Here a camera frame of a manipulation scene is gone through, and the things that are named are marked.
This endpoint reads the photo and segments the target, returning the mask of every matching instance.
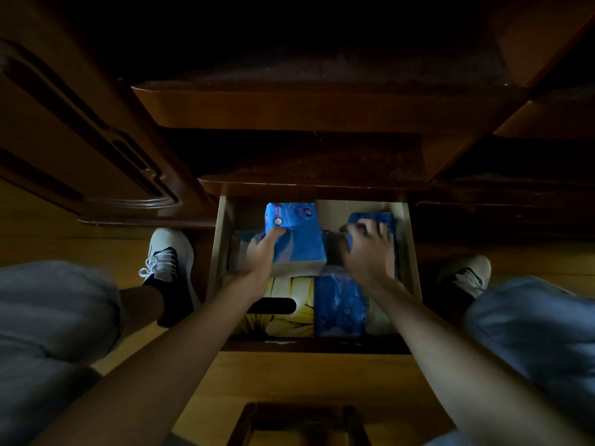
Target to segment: floor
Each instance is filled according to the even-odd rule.
[[[0,265],[61,259],[102,269],[122,288],[138,285],[152,231],[97,227],[0,181]],[[194,234],[197,257],[210,256],[209,234]],[[416,245],[427,282],[460,244]],[[569,241],[475,246],[492,261],[492,282],[532,274],[577,294],[595,295],[595,244]],[[196,269],[197,286],[205,269]],[[148,326],[95,367],[109,372],[162,332]],[[224,445],[249,401],[352,404],[374,445],[420,445],[452,428],[411,356],[220,352],[174,427],[202,445]],[[251,444],[306,444],[298,435],[259,433]]]

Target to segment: person's left arm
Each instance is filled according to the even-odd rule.
[[[271,272],[274,228],[253,240],[242,275],[100,380],[36,439],[40,445],[160,445]]]

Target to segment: drawer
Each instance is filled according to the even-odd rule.
[[[227,272],[231,238],[236,230],[264,227],[267,200],[249,197],[219,199],[219,211],[209,270],[206,299],[211,299],[221,287]],[[353,212],[392,212],[397,223],[396,239],[400,278],[414,297],[421,300],[415,247],[406,202],[365,202],[354,200],[315,200],[318,222],[322,230],[338,231]],[[224,350],[275,352],[338,352],[338,353],[408,353],[398,335],[362,338],[267,338],[264,340],[231,337]]]

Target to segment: hand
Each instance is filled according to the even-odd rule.
[[[271,276],[275,240],[285,234],[285,229],[273,227],[266,236],[255,236],[248,245],[246,259],[242,263],[242,274],[249,279],[250,296],[254,302],[264,296],[268,278]]]
[[[355,224],[346,226],[353,237],[351,251],[342,243],[343,264],[351,277],[362,287],[394,279],[394,245],[386,224],[380,226],[370,219],[361,219],[368,230],[366,236]]]

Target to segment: shoelace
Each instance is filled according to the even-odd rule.
[[[162,250],[145,261],[146,268],[139,270],[139,275],[143,278],[154,275],[155,278],[164,282],[172,282],[177,277],[176,260],[173,250]]]
[[[477,290],[479,292],[483,291],[480,278],[476,276],[475,272],[467,268],[458,271],[458,273],[455,275],[453,284],[465,291],[469,291],[470,289],[474,291]]]

